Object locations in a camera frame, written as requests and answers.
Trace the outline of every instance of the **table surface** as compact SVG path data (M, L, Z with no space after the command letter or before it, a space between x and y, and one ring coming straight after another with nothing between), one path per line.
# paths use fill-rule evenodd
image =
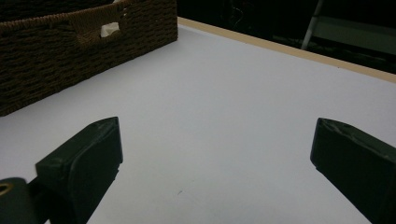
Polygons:
M317 118L396 146L393 77L186 23L177 42L0 118L0 178L32 180L53 149L118 116L124 163L89 223L369 223L309 154Z

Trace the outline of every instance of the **table edge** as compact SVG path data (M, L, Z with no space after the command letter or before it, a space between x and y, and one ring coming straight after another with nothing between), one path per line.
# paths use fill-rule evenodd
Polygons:
M376 70L374 68L365 67L355 63L348 63L345 61L330 58L313 52L292 48L268 40L259 39L254 36L243 35L234 31L222 29L216 26L208 25L198 21L188 20L181 17L177 17L177 23L180 25L188 26L190 28L208 32L213 35L220 35L229 39L237 40L257 47L286 53L295 57L315 61L318 63L325 63L339 68L344 68L353 72L361 73L369 77L376 77L382 80L386 80L388 82L396 83L396 75L384 71Z

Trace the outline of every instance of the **black plastic part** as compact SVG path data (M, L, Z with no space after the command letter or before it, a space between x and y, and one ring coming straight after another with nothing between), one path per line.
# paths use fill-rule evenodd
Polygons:
M396 148L348 124L318 119L311 161L372 223L396 223Z
M0 205L0 224L38 223L24 179L0 180Z
M59 198L51 223L86 223L122 163L118 118L90 124L38 162L40 185Z

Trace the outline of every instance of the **brown woven basket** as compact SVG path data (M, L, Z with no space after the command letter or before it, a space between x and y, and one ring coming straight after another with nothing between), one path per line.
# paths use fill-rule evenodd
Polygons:
M177 40L176 0L112 2L0 0L0 116Z

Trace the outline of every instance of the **dark background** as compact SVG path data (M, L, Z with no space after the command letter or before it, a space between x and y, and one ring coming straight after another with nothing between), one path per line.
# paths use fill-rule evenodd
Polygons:
M178 16L299 48L318 0L177 0ZM326 0L321 15L396 29L395 0ZM313 37L309 51L396 73L396 56Z

